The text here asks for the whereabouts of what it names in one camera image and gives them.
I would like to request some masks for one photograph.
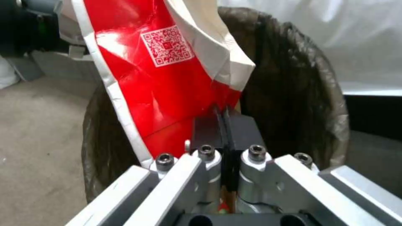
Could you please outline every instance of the mounting hole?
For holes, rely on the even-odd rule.
[[[281,226],[305,226],[306,224],[297,216],[285,215],[281,218]]]
[[[300,159],[302,161],[307,161],[308,160],[308,157],[306,155],[304,155],[304,154],[298,155],[297,157],[298,157],[298,159]]]
[[[203,146],[201,147],[201,149],[202,149],[204,152],[207,152],[207,151],[212,150],[212,147],[211,147],[210,145],[203,145]]]
[[[190,220],[189,226],[212,226],[212,221],[206,216],[198,215]]]
[[[254,145],[252,147],[252,149],[253,149],[253,151],[256,151],[256,152],[261,152],[263,150],[263,148],[261,146],[258,146],[258,145]]]
[[[161,154],[159,156],[159,160],[162,162],[167,162],[170,159],[170,155],[169,154]]]
[[[285,189],[285,184],[283,182],[276,182],[278,191],[282,192]]]

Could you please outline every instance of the crumpled plastic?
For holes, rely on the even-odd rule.
[[[320,169],[341,165],[349,141],[345,101],[330,62],[291,23],[246,8],[220,8],[229,31],[256,68],[241,97],[273,157],[304,152]],[[87,201],[130,165],[139,164],[101,86],[84,123],[82,163]]]

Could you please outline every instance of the red bag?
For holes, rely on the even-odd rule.
[[[208,56],[211,52],[196,46],[193,38],[211,37],[175,14],[169,2],[73,0],[73,6],[119,121],[144,167],[162,152],[180,157],[195,116],[238,101],[242,88],[231,84],[231,51],[204,41],[204,49],[215,54]],[[237,77],[243,85],[252,68]]]

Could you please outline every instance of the red packaging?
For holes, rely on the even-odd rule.
[[[195,116],[237,102],[240,91],[207,73],[163,0],[73,0],[73,6],[143,166],[162,152],[180,157]],[[229,62],[229,54],[221,60]]]

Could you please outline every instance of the plastic bag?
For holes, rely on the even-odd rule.
[[[234,106],[254,67],[230,39],[216,0],[198,7],[212,16],[191,10],[194,1],[165,2],[73,1],[84,40],[144,167],[167,146],[180,157],[192,119],[213,105]],[[206,27],[209,22],[215,26]],[[233,50],[242,61],[233,59]]]
[[[347,109],[322,52],[292,24],[280,24],[267,14],[220,8],[219,15],[256,63],[241,97],[242,113],[255,118],[270,154],[305,152],[320,169],[341,165],[349,140]],[[90,202],[138,162],[103,87],[88,105],[83,129]]]

